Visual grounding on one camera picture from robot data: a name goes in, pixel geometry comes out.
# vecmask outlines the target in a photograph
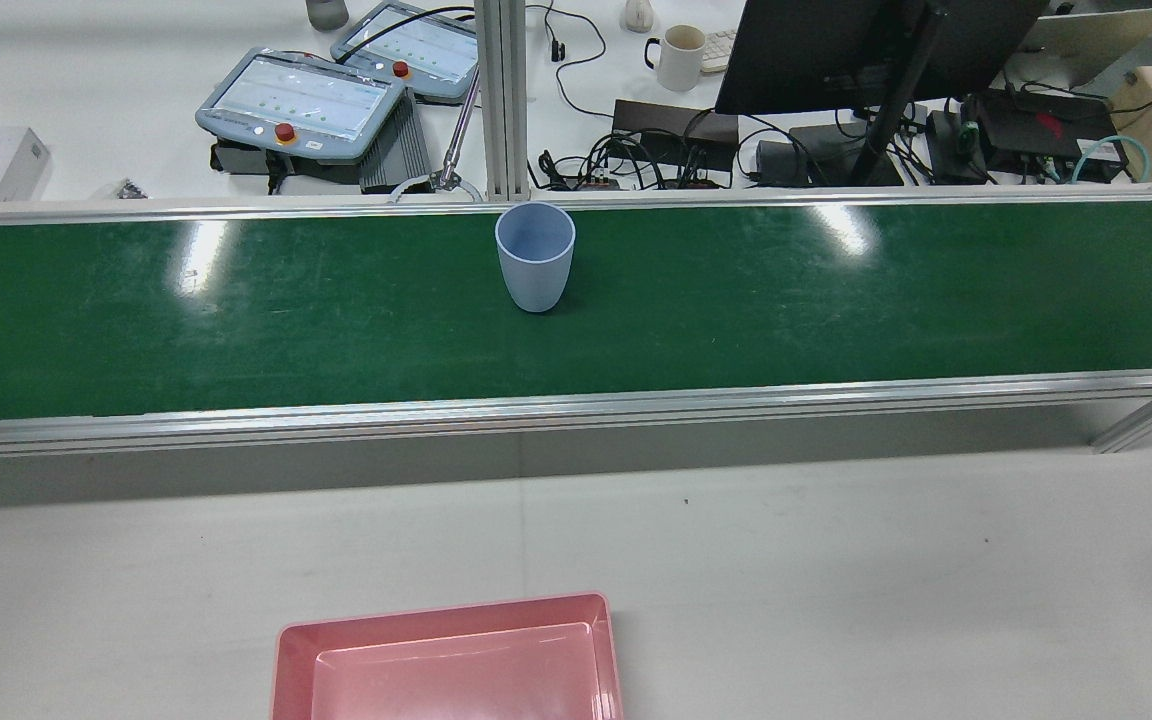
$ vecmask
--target laptop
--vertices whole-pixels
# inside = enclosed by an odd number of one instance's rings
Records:
[[[1086,85],[1151,33],[1152,8],[1046,15],[1007,60],[1005,76],[1014,86],[1025,82],[1056,88]],[[996,88],[1002,86],[1001,81],[1002,76]]]

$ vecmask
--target computer monitor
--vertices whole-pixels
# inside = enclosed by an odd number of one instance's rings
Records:
[[[905,105],[987,88],[1046,8],[1047,0],[748,0],[714,111],[881,105],[861,137],[829,127],[805,142],[806,165],[817,184],[899,184],[886,147]]]

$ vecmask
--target aluminum frame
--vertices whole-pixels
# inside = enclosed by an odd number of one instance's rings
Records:
[[[546,202],[568,210],[649,209],[804,209],[810,205],[992,205],[1052,204],[1052,202],[1152,202],[1152,183],[1107,190],[1105,185],[1001,185],[986,187],[885,187],[823,188],[783,191],[774,188],[717,194],[710,190],[599,192],[584,197],[574,192],[546,192]],[[503,213],[508,200],[467,204],[442,196],[414,196],[394,205],[376,200],[340,200],[338,197],[259,196],[243,200],[84,200],[0,202],[0,225],[22,223],[130,223],[156,220],[362,218],[371,215],[461,215]]]
[[[817,192],[675,191],[622,194],[609,199],[559,200],[564,209],[696,209],[696,206],[812,206],[964,204],[964,202],[1152,200],[1152,184],[1108,191],[1101,187],[1043,191],[979,192],[978,188],[855,188]],[[223,200],[179,205],[169,200],[108,200],[0,206],[0,225],[152,222],[152,220],[252,219],[499,213],[508,204],[411,205]],[[810,418],[856,414],[905,414],[984,407],[1053,406],[1113,397],[1152,400],[1152,370],[1119,373],[1009,376],[931,381],[846,382],[818,386],[721,388],[613,395],[490,397],[488,400],[394,402],[376,406],[271,407],[205,414],[154,414],[124,418],[0,420],[0,456],[66,452],[152,450],[168,447],[342,441],[342,439],[517,432],[517,430],[624,427],[637,424]],[[1097,441],[1098,450],[1121,450],[1152,430],[1152,411],[1134,414]]]
[[[490,200],[525,200],[526,28],[524,0],[475,0]]]
[[[1114,397],[1152,397],[1152,370],[0,420],[0,456],[975,410]]]

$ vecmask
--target keyboard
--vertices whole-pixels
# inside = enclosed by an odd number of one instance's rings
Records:
[[[735,29],[710,32],[700,51],[700,73],[722,73],[732,58],[732,41],[736,40]]]

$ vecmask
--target blue plastic cup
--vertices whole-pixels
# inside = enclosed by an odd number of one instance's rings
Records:
[[[503,287],[515,305],[544,313],[567,287],[576,223],[547,202],[521,202],[497,219],[497,255]]]

